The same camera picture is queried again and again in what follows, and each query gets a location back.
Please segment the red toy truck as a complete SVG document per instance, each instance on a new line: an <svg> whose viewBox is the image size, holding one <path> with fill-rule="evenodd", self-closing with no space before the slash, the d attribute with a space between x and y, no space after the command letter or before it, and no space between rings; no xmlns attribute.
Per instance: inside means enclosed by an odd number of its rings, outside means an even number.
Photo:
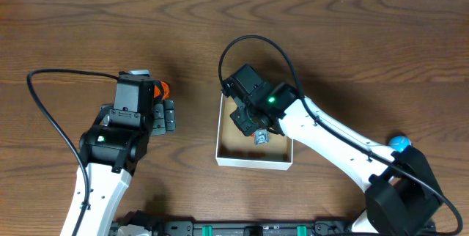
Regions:
<svg viewBox="0 0 469 236"><path fill-rule="evenodd" d="M255 146L268 144L270 142L270 133L266 129L258 129L251 136L254 139Z"/></svg>

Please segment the white cardboard box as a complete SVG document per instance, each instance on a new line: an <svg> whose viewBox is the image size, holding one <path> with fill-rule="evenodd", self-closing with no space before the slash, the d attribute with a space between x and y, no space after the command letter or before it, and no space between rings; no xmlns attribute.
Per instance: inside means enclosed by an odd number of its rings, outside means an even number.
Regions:
<svg viewBox="0 0 469 236"><path fill-rule="evenodd" d="M230 114L235 102L221 95L215 159L219 166L286 171L293 162L293 142L285 136L269 135L266 144L255 144L254 136L244 136Z"/></svg>

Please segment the blue toy ball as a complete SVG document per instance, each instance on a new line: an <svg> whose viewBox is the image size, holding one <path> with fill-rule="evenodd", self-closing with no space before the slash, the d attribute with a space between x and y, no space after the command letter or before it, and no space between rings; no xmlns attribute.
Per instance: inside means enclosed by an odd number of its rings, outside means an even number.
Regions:
<svg viewBox="0 0 469 236"><path fill-rule="evenodd" d="M395 136L392 137L388 142L388 146L397 152L403 152L407 147L412 145L412 141L406 136Z"/></svg>

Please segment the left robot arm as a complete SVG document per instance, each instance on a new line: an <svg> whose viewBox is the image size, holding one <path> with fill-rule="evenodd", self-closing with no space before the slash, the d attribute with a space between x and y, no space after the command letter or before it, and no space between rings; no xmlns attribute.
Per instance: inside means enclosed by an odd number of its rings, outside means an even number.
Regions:
<svg viewBox="0 0 469 236"><path fill-rule="evenodd" d="M169 88L147 70L121 72L114 102L103 104L79 141L84 170L75 190L62 235L107 235L149 139L175 130Z"/></svg>

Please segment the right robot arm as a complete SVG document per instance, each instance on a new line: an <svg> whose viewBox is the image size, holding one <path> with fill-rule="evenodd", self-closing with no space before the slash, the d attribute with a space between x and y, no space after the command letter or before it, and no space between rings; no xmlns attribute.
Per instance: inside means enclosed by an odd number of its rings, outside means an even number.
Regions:
<svg viewBox="0 0 469 236"><path fill-rule="evenodd" d="M351 233L419 235L443 204L443 193L425 155L371 141L327 115L300 85L273 86L250 65L221 80L237 108L230 117L245 136L274 130L312 148L364 192L366 207Z"/></svg>

